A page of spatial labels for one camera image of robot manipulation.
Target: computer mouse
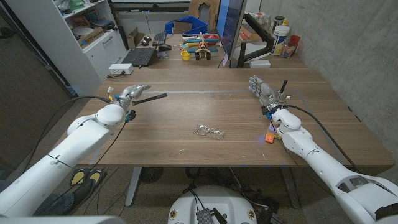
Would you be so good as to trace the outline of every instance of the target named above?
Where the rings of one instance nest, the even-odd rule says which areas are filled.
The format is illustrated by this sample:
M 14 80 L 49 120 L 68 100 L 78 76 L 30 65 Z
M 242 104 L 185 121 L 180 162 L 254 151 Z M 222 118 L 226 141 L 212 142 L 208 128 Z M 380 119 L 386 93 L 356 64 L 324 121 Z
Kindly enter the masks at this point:
M 159 52 L 169 51 L 171 49 L 172 49 L 172 46 L 170 46 L 169 44 L 162 44 L 159 46 Z
M 146 41 L 146 40 L 141 41 L 141 44 L 142 44 L 142 46 L 148 46 L 149 45 L 148 41 Z
M 149 36 L 145 36 L 145 37 L 144 37 L 144 40 L 146 40 L 146 41 L 151 41 L 151 40 L 152 40 L 152 38 L 151 38 L 151 37 L 149 37 Z

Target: keyboard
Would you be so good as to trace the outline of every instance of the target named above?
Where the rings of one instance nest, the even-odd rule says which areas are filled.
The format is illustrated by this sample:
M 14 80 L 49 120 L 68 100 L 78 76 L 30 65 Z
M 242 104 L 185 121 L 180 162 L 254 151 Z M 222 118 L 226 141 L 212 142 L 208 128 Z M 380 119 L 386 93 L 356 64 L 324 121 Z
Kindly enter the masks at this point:
M 122 63 L 130 63 L 132 66 L 148 66 L 155 48 L 135 48 L 124 58 Z
M 166 35 L 166 32 L 155 34 L 154 41 L 152 41 L 152 46 L 160 46 L 166 43 Z

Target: blue container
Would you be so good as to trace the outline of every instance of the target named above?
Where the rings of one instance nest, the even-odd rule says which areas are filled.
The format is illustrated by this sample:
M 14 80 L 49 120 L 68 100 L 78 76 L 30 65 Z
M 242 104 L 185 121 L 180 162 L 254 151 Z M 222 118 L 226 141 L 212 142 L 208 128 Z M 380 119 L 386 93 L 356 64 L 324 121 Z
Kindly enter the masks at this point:
M 206 22 L 197 19 L 194 16 L 187 16 L 181 19 L 177 19 L 176 21 L 192 22 L 192 29 L 190 31 L 185 32 L 185 34 L 200 34 L 200 32 L 202 32 L 202 34 L 207 33 L 208 24 Z M 167 34 L 172 34 L 173 26 L 174 26 L 174 21 L 166 23 L 164 31 L 166 31 Z

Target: monitor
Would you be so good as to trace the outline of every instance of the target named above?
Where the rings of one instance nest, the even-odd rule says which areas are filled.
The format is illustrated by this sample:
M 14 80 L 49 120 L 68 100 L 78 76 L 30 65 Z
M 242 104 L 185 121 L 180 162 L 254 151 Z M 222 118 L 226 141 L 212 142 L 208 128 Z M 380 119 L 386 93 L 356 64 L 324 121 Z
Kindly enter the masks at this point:
M 241 29 L 247 0 L 221 0 L 218 11 L 217 33 L 228 59 L 232 58 Z

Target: bottle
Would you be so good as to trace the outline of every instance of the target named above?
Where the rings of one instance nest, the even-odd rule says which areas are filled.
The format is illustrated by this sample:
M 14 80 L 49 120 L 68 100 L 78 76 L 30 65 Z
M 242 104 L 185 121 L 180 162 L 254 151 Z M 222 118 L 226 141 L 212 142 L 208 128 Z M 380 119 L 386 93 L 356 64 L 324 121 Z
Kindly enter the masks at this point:
M 280 55 L 282 53 L 282 48 L 286 41 L 287 33 L 289 33 L 290 28 L 288 26 L 276 26 L 274 30 L 274 47 L 272 48 L 271 55 Z
M 270 28 L 270 32 L 273 33 L 276 26 L 282 25 L 285 17 L 283 16 L 275 16 L 274 23 L 272 24 L 272 28 Z
M 264 28 L 264 30 L 266 30 L 267 32 L 269 32 L 269 26 L 270 26 L 270 24 L 271 24 L 271 16 L 270 16 L 270 15 L 266 15 L 263 28 Z
M 290 29 L 289 29 L 289 32 L 287 33 L 287 37 L 286 37 L 286 41 L 289 41 L 290 36 L 292 35 L 292 27 L 289 26 L 289 22 L 288 22 L 287 19 L 284 20 L 284 22 L 282 23 L 282 25 L 283 25 L 283 26 L 288 26 L 288 27 L 290 28 Z
M 284 20 L 284 22 L 282 23 L 283 26 L 289 26 L 289 22 L 287 19 Z

